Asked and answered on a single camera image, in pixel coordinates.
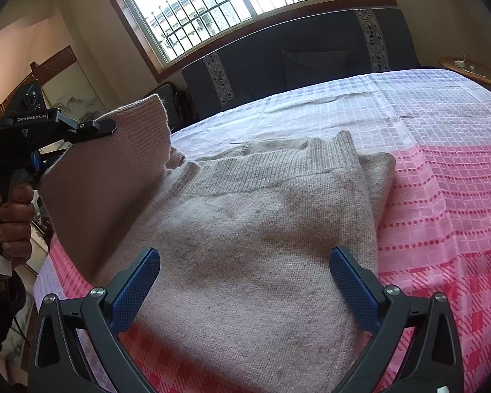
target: beige knit sweater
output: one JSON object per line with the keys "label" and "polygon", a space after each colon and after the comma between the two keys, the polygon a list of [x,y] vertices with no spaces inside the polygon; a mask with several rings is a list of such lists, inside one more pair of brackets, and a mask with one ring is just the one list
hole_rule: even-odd
{"label": "beige knit sweater", "polygon": [[176,168],[157,97],[108,117],[115,135],[74,145],[41,185],[84,277],[105,285],[155,247],[161,272],[137,317],[153,335],[254,391],[331,391],[352,363],[356,326],[329,252],[345,245],[376,270],[393,157],[359,161],[341,132],[248,142]]}

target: black cable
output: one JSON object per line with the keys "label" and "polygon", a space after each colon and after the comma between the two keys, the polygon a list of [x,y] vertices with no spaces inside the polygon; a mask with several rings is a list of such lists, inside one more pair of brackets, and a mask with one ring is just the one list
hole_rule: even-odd
{"label": "black cable", "polygon": [[6,286],[7,302],[9,303],[9,309],[11,310],[11,314],[13,316],[14,323],[16,324],[16,326],[18,328],[18,333],[22,336],[24,341],[27,344],[29,344],[29,346],[31,346],[31,340],[26,337],[26,335],[24,334],[24,331],[22,331],[22,328],[20,328],[20,324],[18,323],[18,319],[16,319],[16,314],[14,314],[13,305],[11,303],[11,295],[9,294],[9,284],[7,281],[5,281],[4,284]]}

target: sweater sleeve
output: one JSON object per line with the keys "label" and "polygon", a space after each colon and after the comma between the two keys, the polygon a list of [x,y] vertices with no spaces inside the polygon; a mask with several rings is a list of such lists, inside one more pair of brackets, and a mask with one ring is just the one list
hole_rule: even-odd
{"label": "sweater sleeve", "polygon": [[182,156],[171,151],[157,95],[101,117],[107,118],[116,121],[116,132],[72,145],[39,187],[64,250],[89,282],[164,177],[166,163]]}

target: bedspread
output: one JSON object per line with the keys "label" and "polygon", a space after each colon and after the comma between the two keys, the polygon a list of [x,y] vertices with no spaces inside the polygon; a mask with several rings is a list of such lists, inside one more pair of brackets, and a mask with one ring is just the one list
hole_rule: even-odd
{"label": "bedspread", "polygon": [[[491,370],[491,93],[441,69],[345,78],[271,96],[222,112],[172,135],[189,159],[247,139],[334,136],[349,130],[360,153],[386,151],[397,160],[378,227],[378,277],[407,294],[444,291],[456,318],[465,391]],[[35,285],[43,296],[85,295],[92,286],[77,273],[58,239]],[[380,387],[388,386],[406,351],[406,332]],[[161,393],[242,391],[195,368],[133,325],[120,339]],[[86,354],[100,384],[112,389]]]}

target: headboard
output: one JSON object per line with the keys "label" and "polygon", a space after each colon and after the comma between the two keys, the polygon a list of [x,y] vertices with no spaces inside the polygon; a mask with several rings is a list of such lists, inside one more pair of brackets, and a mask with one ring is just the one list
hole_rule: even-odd
{"label": "headboard", "polygon": [[294,19],[227,44],[182,74],[200,119],[287,91],[283,52],[347,51],[345,77],[418,68],[396,8],[343,10]]}

